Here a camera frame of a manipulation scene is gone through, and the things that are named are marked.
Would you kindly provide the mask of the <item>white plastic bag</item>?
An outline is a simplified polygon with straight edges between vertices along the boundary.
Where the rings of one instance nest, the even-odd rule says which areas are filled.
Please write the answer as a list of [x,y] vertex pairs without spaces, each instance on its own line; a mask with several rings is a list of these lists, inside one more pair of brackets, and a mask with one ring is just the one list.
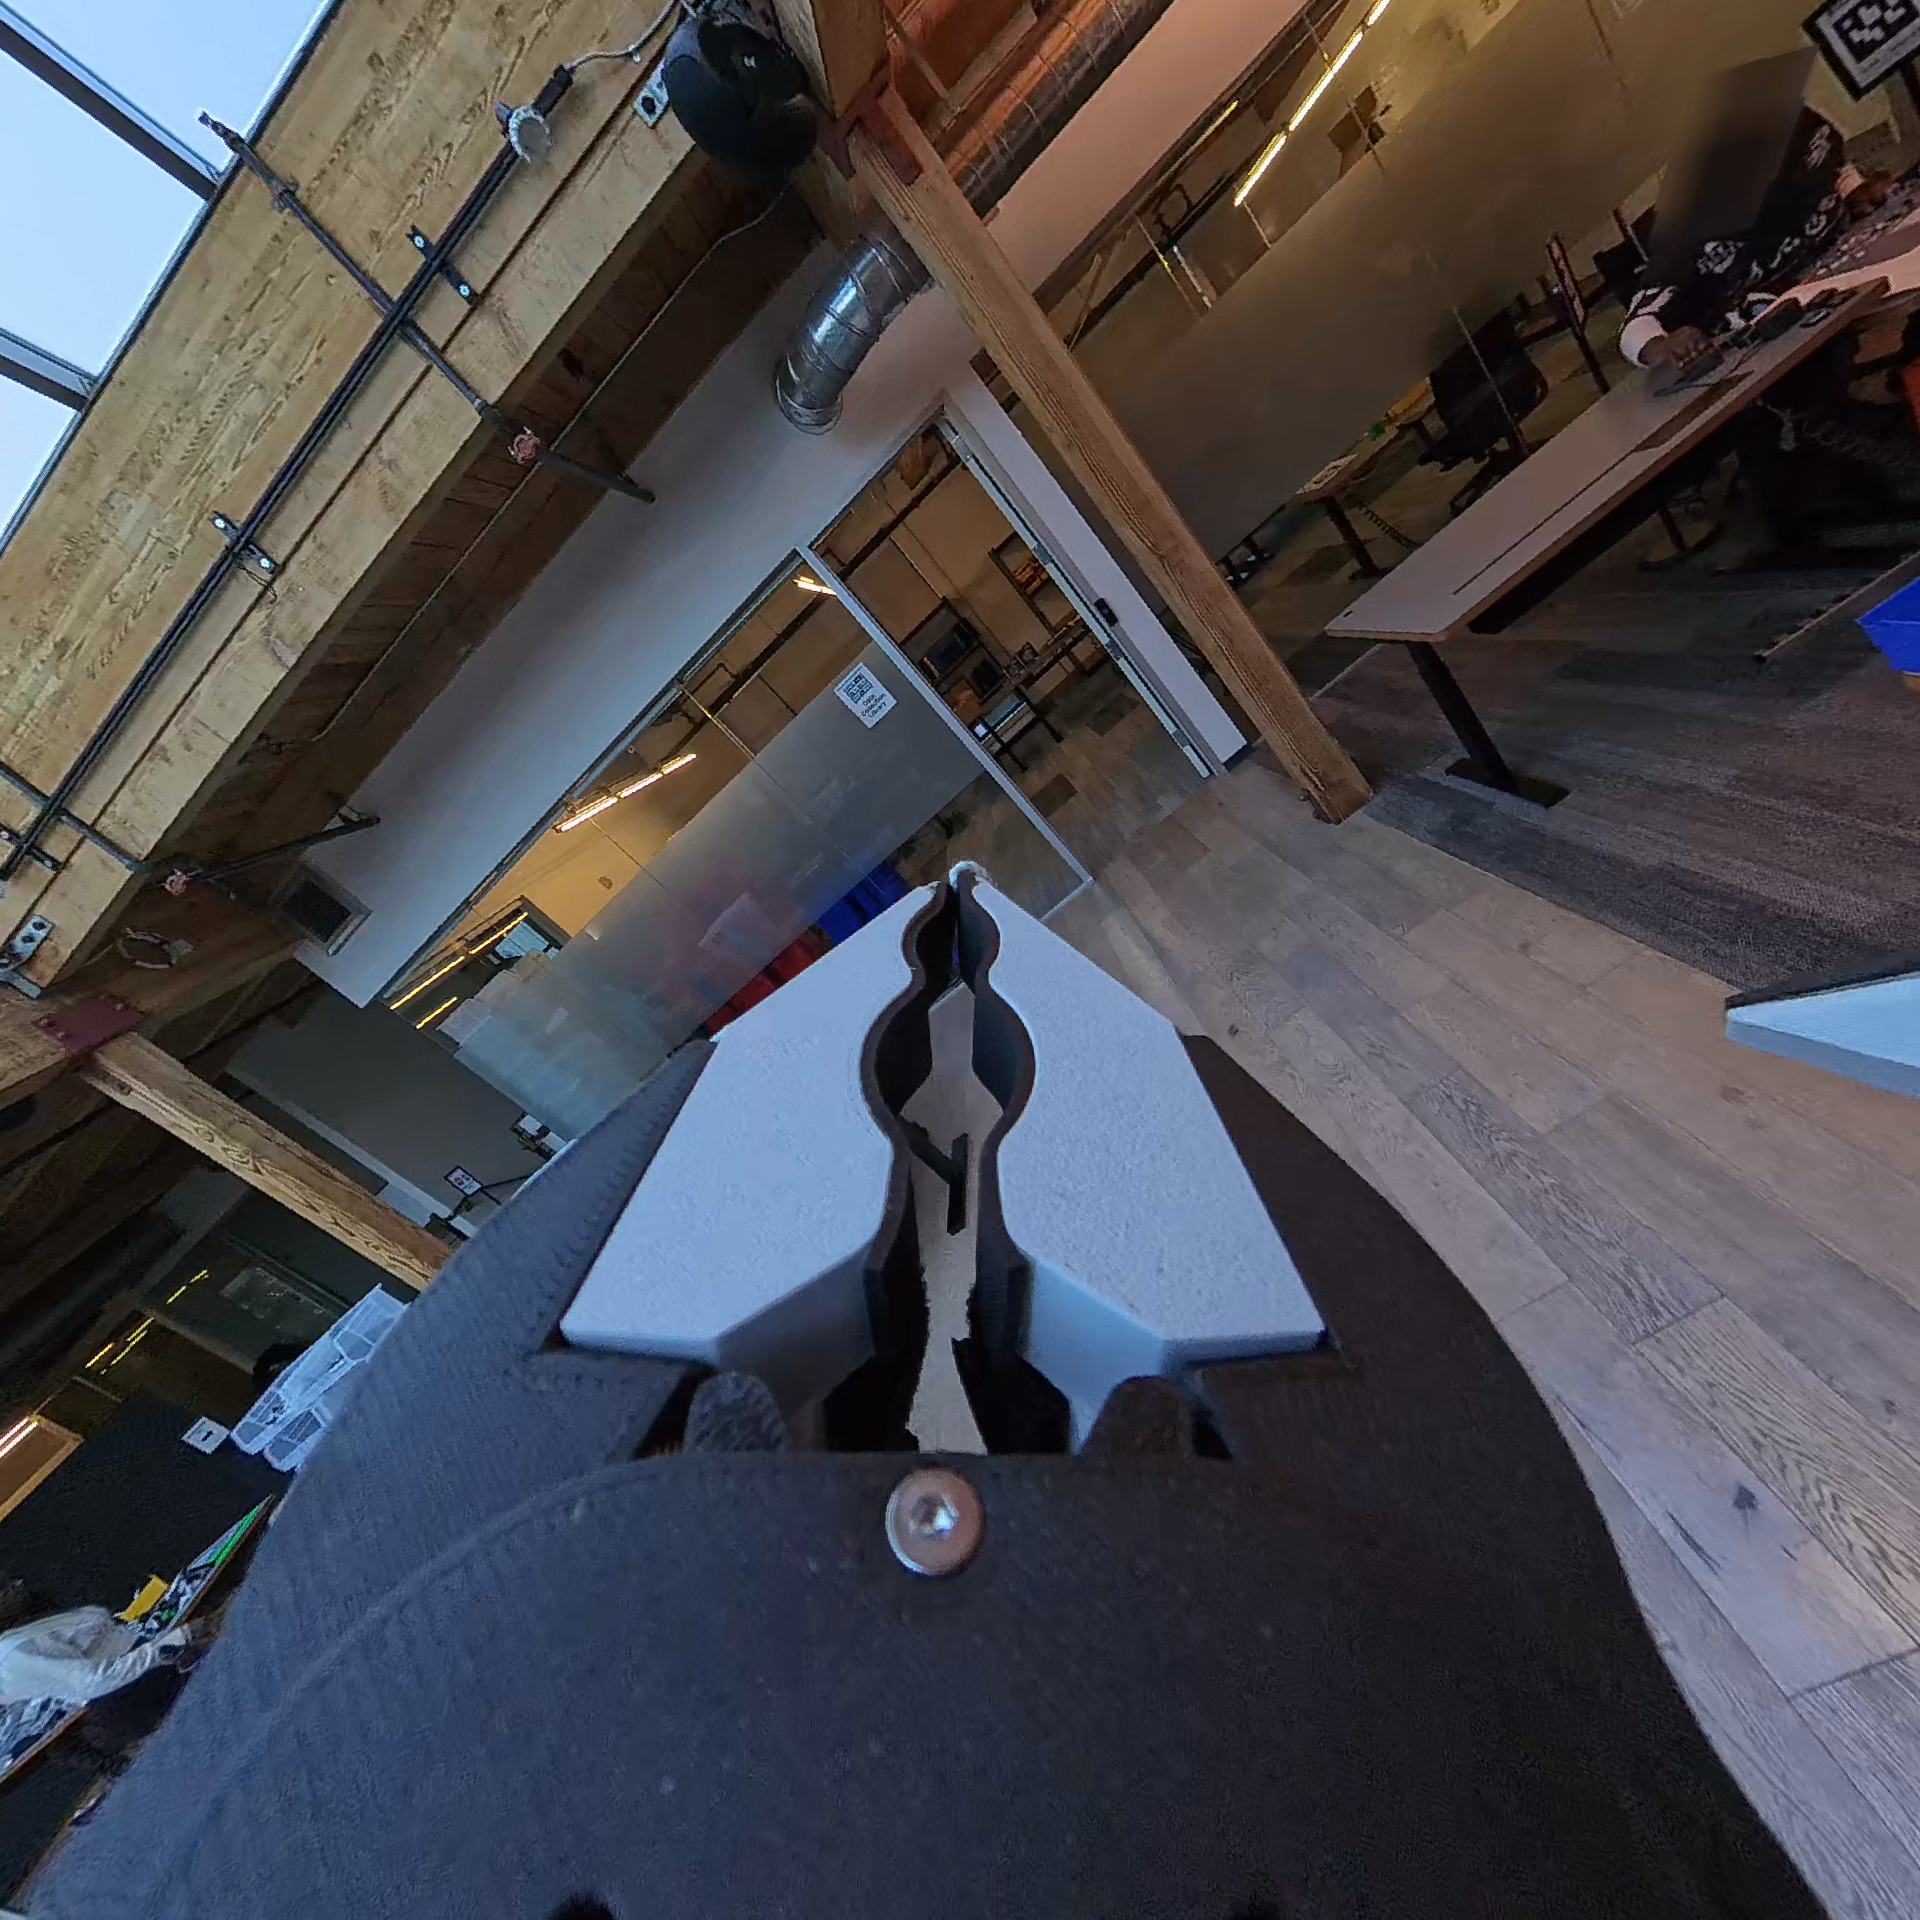
[[191,1623],[143,1637],[99,1605],[41,1617],[3,1632],[3,1709],[35,1701],[88,1705],[176,1669],[197,1646]]

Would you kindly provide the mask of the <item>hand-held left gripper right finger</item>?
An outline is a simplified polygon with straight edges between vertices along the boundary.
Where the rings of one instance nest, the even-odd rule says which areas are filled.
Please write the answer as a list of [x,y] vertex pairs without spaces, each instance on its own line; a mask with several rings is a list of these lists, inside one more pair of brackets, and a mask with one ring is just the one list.
[[969,1355],[1011,1448],[1076,1453],[1113,1391],[1312,1354],[1327,1327],[1179,1029],[961,872],[976,1181]]

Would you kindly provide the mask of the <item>long office desk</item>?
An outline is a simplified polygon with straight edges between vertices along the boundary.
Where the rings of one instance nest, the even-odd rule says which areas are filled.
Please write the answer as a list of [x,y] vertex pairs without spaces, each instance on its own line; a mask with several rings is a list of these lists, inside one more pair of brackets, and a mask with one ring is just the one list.
[[1441,650],[1500,634],[1599,553],[1599,534],[1623,538],[1665,510],[1681,465],[1887,301],[1887,275],[1845,277],[1776,302],[1740,346],[1703,354],[1688,374],[1635,374],[1332,615],[1327,637],[1407,655],[1459,742],[1453,781],[1550,810],[1568,792],[1501,758]]

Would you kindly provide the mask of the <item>glass door frame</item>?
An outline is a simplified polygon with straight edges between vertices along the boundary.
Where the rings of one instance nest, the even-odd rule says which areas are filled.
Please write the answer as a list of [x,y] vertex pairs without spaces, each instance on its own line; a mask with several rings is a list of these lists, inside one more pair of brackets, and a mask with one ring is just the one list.
[[837,626],[921,743],[895,746],[881,872],[973,863],[1045,917],[1102,881],[1220,774],[1161,675],[1075,567],[973,415],[933,415],[797,553],[812,630]]

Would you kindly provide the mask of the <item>black metal wall rail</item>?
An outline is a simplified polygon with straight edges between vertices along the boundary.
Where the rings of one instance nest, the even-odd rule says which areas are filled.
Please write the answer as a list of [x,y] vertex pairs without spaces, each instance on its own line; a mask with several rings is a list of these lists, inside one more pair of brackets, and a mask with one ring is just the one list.
[[472,415],[488,426],[499,438],[515,439],[517,426],[503,410],[486,401],[465,376],[461,376],[448,359],[445,350],[427,339],[416,320],[424,295],[440,281],[454,294],[468,294],[472,286],[457,275],[457,254],[465,239],[492,210],[493,202],[517,176],[519,169],[544,160],[553,147],[553,119],[557,109],[571,94],[577,78],[575,67],[557,67],[540,94],[523,105],[496,105],[499,149],[486,173],[475,187],[454,209],[444,231],[424,241],[416,264],[416,272],[397,295],[363,270],[360,264],[344,249],[344,245],[312,215],[301,202],[299,191],[273,173],[253,142],[237,135],[233,128],[208,119],[208,128],[227,145],[241,169],[267,187],[272,206],[294,217],[294,225],[312,239],[326,259],[340,267],[349,285],[372,305],[374,325],[348,370],[320,406],[312,422],[301,431],[283,462],[272,473],[272,481],[255,498],[253,509],[241,517],[213,517],[213,528],[221,541],[220,555],[208,565],[191,594],[184,598],[181,610],[169,621],[163,634],[139,662],[131,685],[126,685],[101,722],[86,737],[78,758],[59,775],[53,790],[37,790],[16,768],[4,767],[4,782],[17,786],[35,802],[32,817],[23,829],[4,831],[4,865],[3,881],[12,881],[21,869],[39,865],[49,874],[59,872],[59,863],[45,854],[43,841],[55,829],[71,829],[83,841],[105,851],[126,872],[139,874],[141,857],[113,845],[103,831],[84,825],[75,811],[75,800],[84,782],[105,759],[109,746],[132,722],[135,712],[156,694],[164,670],[177,659],[189,634],[201,624],[223,587],[237,579],[251,579],[261,585],[273,585],[280,565],[267,553],[261,538],[270,520],[293,493],[294,483],[303,478],[307,469],[320,457],[331,433],[344,422],[349,403],[366,390],[372,374],[382,367],[388,353],[397,346],[407,349],[430,370],[438,374],[445,385],[472,410]]

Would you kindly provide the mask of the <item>black round wall speaker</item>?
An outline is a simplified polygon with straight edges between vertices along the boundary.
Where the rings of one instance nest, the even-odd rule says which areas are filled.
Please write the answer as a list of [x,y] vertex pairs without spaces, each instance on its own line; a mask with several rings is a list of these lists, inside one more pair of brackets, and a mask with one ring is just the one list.
[[817,145],[800,63],[756,27],[686,14],[660,63],[663,97],[696,149],[758,182],[784,182]]

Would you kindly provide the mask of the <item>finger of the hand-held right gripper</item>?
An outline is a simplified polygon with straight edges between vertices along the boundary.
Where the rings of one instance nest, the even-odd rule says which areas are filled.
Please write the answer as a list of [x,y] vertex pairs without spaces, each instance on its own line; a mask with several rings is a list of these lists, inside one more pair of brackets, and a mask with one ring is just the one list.
[[1918,965],[1792,977],[1725,1002],[1731,1042],[1918,1097]]

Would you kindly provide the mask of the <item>black white marker sign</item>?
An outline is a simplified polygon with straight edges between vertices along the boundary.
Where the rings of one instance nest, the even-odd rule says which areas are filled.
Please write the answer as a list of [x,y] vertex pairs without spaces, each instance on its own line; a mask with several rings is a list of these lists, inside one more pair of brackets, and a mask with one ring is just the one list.
[[1803,34],[1859,103],[1918,59],[1918,3],[1820,3]]

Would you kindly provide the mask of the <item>silver metal air duct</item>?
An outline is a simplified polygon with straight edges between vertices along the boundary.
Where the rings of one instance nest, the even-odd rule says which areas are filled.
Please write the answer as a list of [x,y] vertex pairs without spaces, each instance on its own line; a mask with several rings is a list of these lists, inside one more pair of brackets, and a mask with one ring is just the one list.
[[852,376],[926,289],[927,270],[897,229],[863,231],[807,302],[775,367],[784,422],[814,439],[832,433]]

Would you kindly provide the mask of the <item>clear plastic organizer boxes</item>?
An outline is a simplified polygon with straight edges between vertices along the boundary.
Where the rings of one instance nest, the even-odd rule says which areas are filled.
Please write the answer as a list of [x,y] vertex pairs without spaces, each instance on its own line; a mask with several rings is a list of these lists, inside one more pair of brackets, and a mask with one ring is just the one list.
[[236,1453],[297,1473],[342,1416],[351,1385],[401,1312],[405,1301],[376,1287],[340,1315],[261,1391],[230,1429]]

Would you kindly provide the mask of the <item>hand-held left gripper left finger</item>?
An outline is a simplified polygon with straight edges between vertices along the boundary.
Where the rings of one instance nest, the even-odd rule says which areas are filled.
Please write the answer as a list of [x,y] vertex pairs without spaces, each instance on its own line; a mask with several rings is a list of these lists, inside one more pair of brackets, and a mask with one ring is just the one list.
[[912,1449],[927,1350],[915,1170],[961,1230],[961,1138],[905,1109],[955,981],[934,881],[734,1019],[560,1320],[573,1350],[761,1382],[829,1449]]

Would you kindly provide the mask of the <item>skylight window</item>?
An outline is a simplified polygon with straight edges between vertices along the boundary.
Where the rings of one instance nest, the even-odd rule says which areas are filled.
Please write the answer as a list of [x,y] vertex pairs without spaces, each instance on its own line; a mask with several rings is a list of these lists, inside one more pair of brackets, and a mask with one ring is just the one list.
[[[255,131],[320,34],[318,3],[23,3],[16,13],[183,142]],[[83,376],[111,370],[203,200],[9,55],[3,63],[3,323]]]

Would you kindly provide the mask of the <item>wooden support post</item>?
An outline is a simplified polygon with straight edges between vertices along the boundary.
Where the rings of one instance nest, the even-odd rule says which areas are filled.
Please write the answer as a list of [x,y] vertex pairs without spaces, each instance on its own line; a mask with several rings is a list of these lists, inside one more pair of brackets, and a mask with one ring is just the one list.
[[889,83],[868,85],[845,135],[854,173],[880,210],[964,315],[976,346],[1011,379],[1185,638],[1211,662],[1316,817],[1345,823],[1373,795],[1358,765],[1313,715]]

